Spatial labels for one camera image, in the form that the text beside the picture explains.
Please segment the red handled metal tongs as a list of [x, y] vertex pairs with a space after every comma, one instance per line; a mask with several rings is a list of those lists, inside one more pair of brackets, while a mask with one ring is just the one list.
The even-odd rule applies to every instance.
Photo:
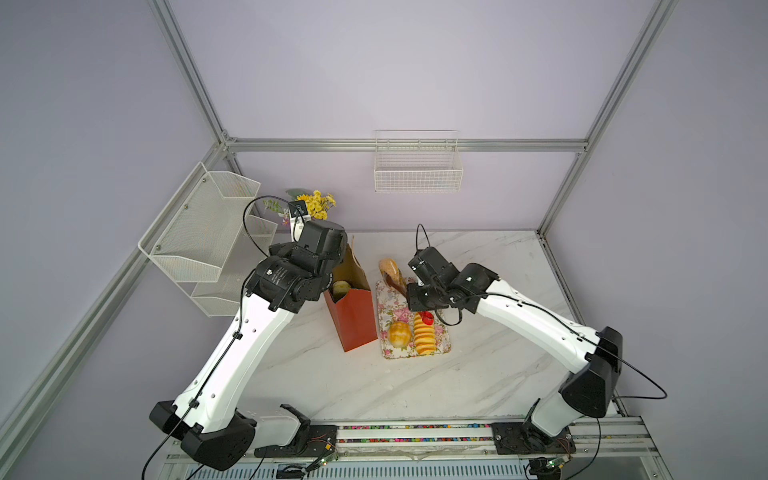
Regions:
[[411, 312], [420, 314], [422, 318], [426, 319], [428, 326], [435, 324], [434, 310], [436, 307], [422, 286], [418, 283], [407, 283], [403, 279], [397, 280], [387, 273], [383, 274], [383, 279], [390, 287], [405, 297]]

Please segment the orange ridged bread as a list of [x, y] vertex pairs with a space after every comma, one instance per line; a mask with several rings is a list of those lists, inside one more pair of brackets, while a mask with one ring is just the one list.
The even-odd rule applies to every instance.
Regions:
[[334, 302], [344, 298], [352, 289], [351, 284], [345, 280], [338, 280], [332, 284], [331, 294]]

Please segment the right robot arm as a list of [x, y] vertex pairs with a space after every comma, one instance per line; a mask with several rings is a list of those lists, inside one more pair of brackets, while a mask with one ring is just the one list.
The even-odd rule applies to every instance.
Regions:
[[622, 335], [596, 331], [528, 299], [494, 271], [470, 263], [458, 269], [434, 247], [418, 249], [408, 262], [417, 277], [407, 286], [408, 308], [416, 313], [455, 309], [494, 320], [526, 338], [563, 365], [568, 375], [539, 398], [513, 432], [497, 435], [498, 449], [543, 453], [564, 438], [581, 417], [603, 418], [622, 371]]

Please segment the floral rectangular tray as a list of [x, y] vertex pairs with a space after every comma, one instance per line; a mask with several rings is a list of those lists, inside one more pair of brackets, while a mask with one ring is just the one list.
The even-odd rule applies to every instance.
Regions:
[[[447, 327], [441, 324], [435, 316], [435, 330], [437, 339], [437, 350], [431, 355], [420, 356], [413, 346], [413, 313], [408, 309], [404, 296], [394, 288], [387, 285], [383, 280], [379, 280], [375, 287], [375, 317], [378, 328], [378, 338], [382, 356], [387, 360], [399, 360], [408, 358], [420, 358], [447, 354], [452, 350], [450, 336]], [[388, 340], [388, 329], [392, 322], [402, 321], [410, 325], [412, 338], [410, 344], [405, 349], [393, 348]]]

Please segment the round sesame bun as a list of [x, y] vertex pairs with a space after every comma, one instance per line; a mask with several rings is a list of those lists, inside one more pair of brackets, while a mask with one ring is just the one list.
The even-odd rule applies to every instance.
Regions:
[[406, 297], [407, 284], [397, 263], [391, 258], [384, 258], [379, 261], [378, 268], [385, 283]]

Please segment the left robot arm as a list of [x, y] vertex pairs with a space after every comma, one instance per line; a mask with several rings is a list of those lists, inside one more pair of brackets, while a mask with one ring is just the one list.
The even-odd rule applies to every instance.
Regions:
[[240, 306], [199, 374], [149, 418], [204, 467], [226, 471], [251, 449], [303, 451], [310, 419], [289, 404], [247, 415], [237, 404], [272, 342], [308, 301], [329, 289], [347, 250], [345, 229], [327, 220], [304, 224], [292, 242], [273, 244], [241, 287]]

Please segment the red brown paper bag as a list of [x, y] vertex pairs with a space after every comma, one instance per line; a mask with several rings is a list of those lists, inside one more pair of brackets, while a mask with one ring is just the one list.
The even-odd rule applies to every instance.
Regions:
[[324, 299], [344, 352], [350, 352], [373, 342], [378, 337], [373, 294], [366, 274], [357, 260], [351, 237], [342, 263], [333, 270], [333, 282], [348, 281], [352, 289], [337, 302], [333, 301], [331, 286]]

